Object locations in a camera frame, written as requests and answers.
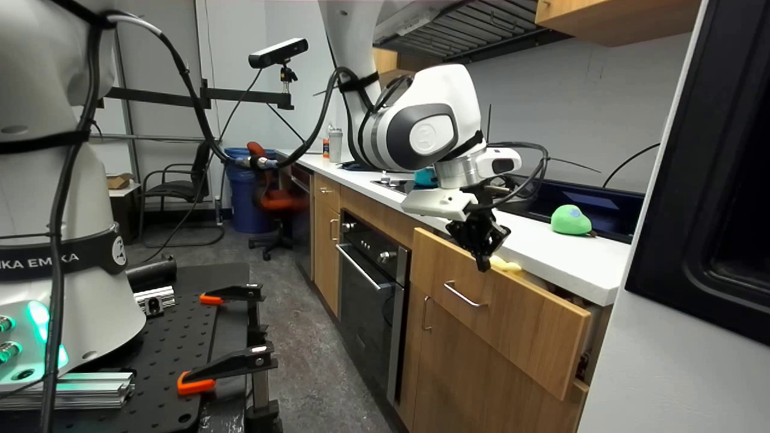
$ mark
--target cabinet drawer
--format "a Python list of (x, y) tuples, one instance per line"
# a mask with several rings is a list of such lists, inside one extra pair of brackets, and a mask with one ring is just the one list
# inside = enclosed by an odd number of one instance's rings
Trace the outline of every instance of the cabinet drawer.
[(342, 194), (342, 208), (352, 215), (356, 215), (358, 220), (368, 221), (370, 227), (379, 229), (382, 233), (388, 233), (389, 239), (394, 239), (396, 244), (411, 247), (411, 232), (415, 227), (413, 220), (366, 198), (358, 194), (353, 191), (338, 187)]
[(479, 271), (456, 246), (415, 232), (411, 285), (543, 390), (566, 400), (591, 312), (524, 275)]
[(326, 179), (322, 179), (322, 176), (313, 176), (313, 193), (316, 193), (316, 198), (320, 198), (322, 199), (322, 194), (338, 194), (338, 184), (335, 184), (335, 180), (326, 180)]

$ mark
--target security camera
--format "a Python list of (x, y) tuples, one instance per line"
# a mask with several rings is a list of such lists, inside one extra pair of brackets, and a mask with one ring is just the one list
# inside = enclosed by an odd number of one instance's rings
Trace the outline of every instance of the security camera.
[(278, 66), (287, 63), (288, 59), (305, 54), (307, 50), (307, 42), (305, 39), (288, 39), (275, 45), (267, 45), (261, 50), (255, 50), (248, 55), (248, 66), (255, 69), (270, 68), (270, 66)]

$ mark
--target kitchen counter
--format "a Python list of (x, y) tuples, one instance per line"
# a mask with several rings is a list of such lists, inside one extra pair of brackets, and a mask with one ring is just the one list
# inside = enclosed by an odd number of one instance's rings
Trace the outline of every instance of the kitchen counter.
[[(320, 155), (305, 155), (300, 167), (356, 191), (384, 208), (401, 212), (405, 194), (382, 186), (378, 179), (411, 179), (409, 174), (343, 172)], [(438, 232), (445, 232), (445, 220), (406, 215)], [(495, 212), (495, 220), (510, 229), (510, 237), (498, 247), (501, 261), (519, 263), (530, 275), (551, 282), (590, 303), (610, 306), (624, 285), (624, 271), (630, 258), (630, 246), (605, 239), (559, 237), (543, 221), (522, 220)]]

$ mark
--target green ball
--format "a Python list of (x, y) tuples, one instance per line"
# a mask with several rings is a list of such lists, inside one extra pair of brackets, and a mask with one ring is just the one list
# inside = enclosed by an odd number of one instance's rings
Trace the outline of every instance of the green ball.
[(575, 205), (560, 205), (554, 215), (551, 215), (551, 229), (555, 233), (566, 233), (566, 237), (587, 237), (591, 233), (591, 221), (581, 215), (579, 208)]

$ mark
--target wall cabinet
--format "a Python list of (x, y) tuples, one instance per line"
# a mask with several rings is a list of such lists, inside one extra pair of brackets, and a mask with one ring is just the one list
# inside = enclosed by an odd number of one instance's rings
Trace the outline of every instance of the wall cabinet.
[(538, 0), (538, 27), (621, 45), (690, 31), (699, 0)]
[(310, 275), (313, 282), (335, 312), (338, 311), (338, 256), (337, 256), (337, 237), (338, 237), (338, 186), (313, 176), (310, 191)]

